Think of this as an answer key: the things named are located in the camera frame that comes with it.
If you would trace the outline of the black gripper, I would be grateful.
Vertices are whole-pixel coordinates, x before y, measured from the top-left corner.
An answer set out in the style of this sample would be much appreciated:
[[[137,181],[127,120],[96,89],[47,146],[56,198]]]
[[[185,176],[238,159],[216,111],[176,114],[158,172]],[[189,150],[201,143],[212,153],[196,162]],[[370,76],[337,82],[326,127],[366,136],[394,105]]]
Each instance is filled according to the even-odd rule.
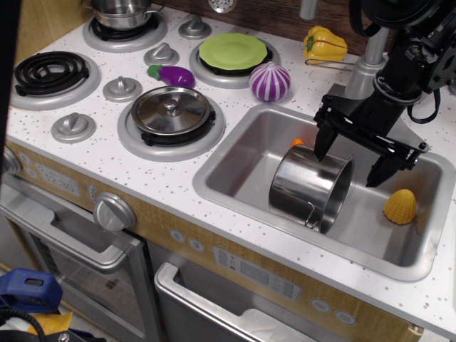
[[[425,153],[396,141],[383,142],[375,136],[388,133],[403,112],[420,99],[419,83],[391,78],[376,78],[375,83],[386,99],[372,95],[364,103],[349,105],[345,98],[327,94],[314,118],[319,128],[314,154],[319,161],[325,158],[338,135],[379,155],[368,174],[366,187],[377,187],[398,171],[413,168]]]

